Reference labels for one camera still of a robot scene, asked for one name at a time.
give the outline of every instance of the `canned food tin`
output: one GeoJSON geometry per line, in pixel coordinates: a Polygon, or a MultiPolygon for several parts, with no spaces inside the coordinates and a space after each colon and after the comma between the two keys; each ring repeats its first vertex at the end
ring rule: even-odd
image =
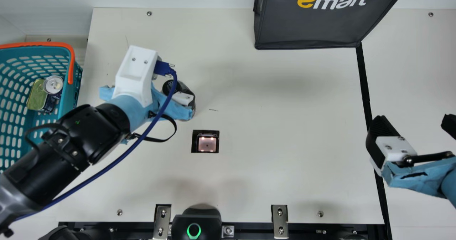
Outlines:
{"type": "Polygon", "coordinates": [[[60,99],[62,97],[63,79],[57,75],[52,75],[44,80],[44,91],[52,98],[60,99]]]}
{"type": "Polygon", "coordinates": [[[44,79],[37,79],[33,83],[27,100],[27,108],[41,113],[51,113],[56,101],[44,91],[44,81],[44,79]]]}

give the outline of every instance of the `black shopping bag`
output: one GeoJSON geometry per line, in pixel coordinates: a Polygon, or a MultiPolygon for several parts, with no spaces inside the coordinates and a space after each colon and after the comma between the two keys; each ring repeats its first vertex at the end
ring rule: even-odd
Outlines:
{"type": "Polygon", "coordinates": [[[357,47],[396,1],[255,0],[255,48],[357,47]]]}

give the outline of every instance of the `blue cable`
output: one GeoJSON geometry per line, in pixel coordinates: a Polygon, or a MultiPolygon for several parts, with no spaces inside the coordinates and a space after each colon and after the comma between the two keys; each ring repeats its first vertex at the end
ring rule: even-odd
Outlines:
{"type": "MultiPolygon", "coordinates": [[[[114,166],[116,166],[119,162],[121,162],[123,159],[125,159],[143,140],[144,138],[146,138],[147,134],[149,134],[149,132],[152,130],[152,128],[155,126],[155,124],[158,122],[158,120],[160,119],[161,115],[163,115],[163,113],[165,112],[165,109],[166,107],[168,106],[169,102],[171,101],[171,97],[173,96],[174,94],[174,91],[176,90],[176,86],[177,86],[177,74],[176,74],[176,71],[171,69],[171,75],[173,76],[173,83],[172,83],[172,87],[171,87],[171,90],[170,90],[170,93],[169,95],[166,97],[166,100],[165,102],[163,103],[163,105],[161,106],[160,110],[158,110],[158,113],[157,113],[157,116],[154,117],[154,119],[152,120],[152,122],[149,124],[149,126],[146,128],[146,130],[142,133],[142,135],[132,144],[132,146],[130,146],[129,149],[127,149],[127,151],[125,151],[120,157],[118,157],[117,159],[114,160],[114,162],[111,162],[108,166],[104,167],[104,169],[100,170],[99,172],[97,172],[95,175],[91,176],[90,178],[86,179],[85,181],[83,181],[82,183],[80,183],[78,186],[75,186],[73,187],[72,189],[68,190],[66,193],[60,195],[59,197],[55,198],[54,200],[52,200],[50,202],[50,204],[44,206],[43,209],[41,209],[41,211],[44,211],[45,209],[47,208],[50,208],[51,206],[54,206],[55,204],[58,204],[60,201],[64,200],[65,198],[67,198],[68,196],[74,194],[76,191],[80,190],[81,188],[85,187],[86,185],[88,185],[89,183],[91,183],[92,181],[96,180],[98,177],[100,177],[101,175],[103,175],[104,173],[108,172],[110,169],[114,168],[114,166]]],[[[33,214],[37,214],[37,213],[32,213],[32,214],[27,214],[27,215],[23,215],[21,217],[18,217],[16,219],[17,220],[20,220],[20,219],[24,219],[24,218],[27,218],[29,216],[32,216],[33,214]]]]}

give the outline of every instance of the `basket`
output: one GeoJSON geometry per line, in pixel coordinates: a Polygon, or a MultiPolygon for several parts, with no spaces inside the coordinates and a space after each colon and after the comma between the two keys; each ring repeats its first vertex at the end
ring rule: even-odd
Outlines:
{"type": "MultiPolygon", "coordinates": [[[[24,141],[27,129],[58,120],[76,107],[82,68],[73,48],[60,42],[27,42],[0,45],[0,173],[30,151],[24,141]],[[62,97],[52,113],[27,109],[34,81],[58,75],[64,79],[62,97]]],[[[36,144],[47,129],[31,133],[36,144]]]]}

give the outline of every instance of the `emart logo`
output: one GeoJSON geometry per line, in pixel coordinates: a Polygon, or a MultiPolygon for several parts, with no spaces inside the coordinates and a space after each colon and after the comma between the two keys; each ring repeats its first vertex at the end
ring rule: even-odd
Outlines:
{"type": "Polygon", "coordinates": [[[334,10],[334,8],[341,9],[347,6],[354,6],[357,2],[359,2],[359,6],[366,5],[366,0],[298,0],[298,6],[302,8],[311,8],[313,6],[313,9],[321,7],[324,10],[331,4],[330,9],[334,10]]]}

